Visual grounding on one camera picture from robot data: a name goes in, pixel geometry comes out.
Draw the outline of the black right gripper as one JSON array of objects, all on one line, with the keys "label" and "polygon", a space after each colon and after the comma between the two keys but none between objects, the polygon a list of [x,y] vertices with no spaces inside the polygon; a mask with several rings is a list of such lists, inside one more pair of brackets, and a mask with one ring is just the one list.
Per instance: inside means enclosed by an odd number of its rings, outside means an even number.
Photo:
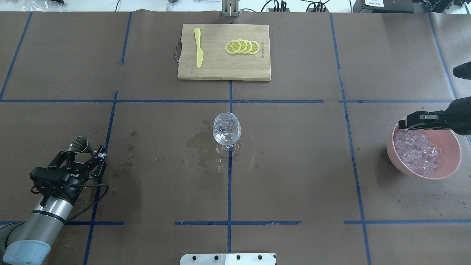
[{"label": "black right gripper", "polygon": [[453,100],[445,111],[417,111],[399,120],[400,130],[446,130],[471,134],[471,98]]}]

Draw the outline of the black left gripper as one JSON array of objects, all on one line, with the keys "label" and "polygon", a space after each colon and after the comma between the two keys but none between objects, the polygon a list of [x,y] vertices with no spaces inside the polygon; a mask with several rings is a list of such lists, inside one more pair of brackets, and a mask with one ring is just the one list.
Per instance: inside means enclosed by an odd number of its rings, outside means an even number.
[{"label": "black left gripper", "polygon": [[106,148],[101,145],[92,151],[92,158],[87,163],[75,162],[76,153],[60,151],[47,166],[54,177],[51,196],[61,199],[77,199],[88,179],[102,181],[107,164]]}]

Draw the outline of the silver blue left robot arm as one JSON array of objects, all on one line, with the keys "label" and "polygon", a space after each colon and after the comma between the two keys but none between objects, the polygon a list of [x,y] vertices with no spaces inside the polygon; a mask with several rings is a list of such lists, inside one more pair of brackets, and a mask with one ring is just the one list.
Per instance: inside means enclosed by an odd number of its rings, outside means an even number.
[{"label": "silver blue left robot arm", "polygon": [[35,167],[29,174],[31,192],[41,200],[25,222],[1,226],[2,265],[40,265],[52,249],[89,180],[101,181],[106,169],[106,148],[71,146],[59,152],[47,167]]}]

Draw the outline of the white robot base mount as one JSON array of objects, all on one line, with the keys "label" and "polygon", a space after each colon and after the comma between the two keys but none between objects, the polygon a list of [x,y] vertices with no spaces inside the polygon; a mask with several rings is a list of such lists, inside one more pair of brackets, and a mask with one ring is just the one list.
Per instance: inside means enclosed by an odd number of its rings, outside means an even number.
[{"label": "white robot base mount", "polygon": [[276,265],[272,253],[210,253],[185,254],[180,265]]}]

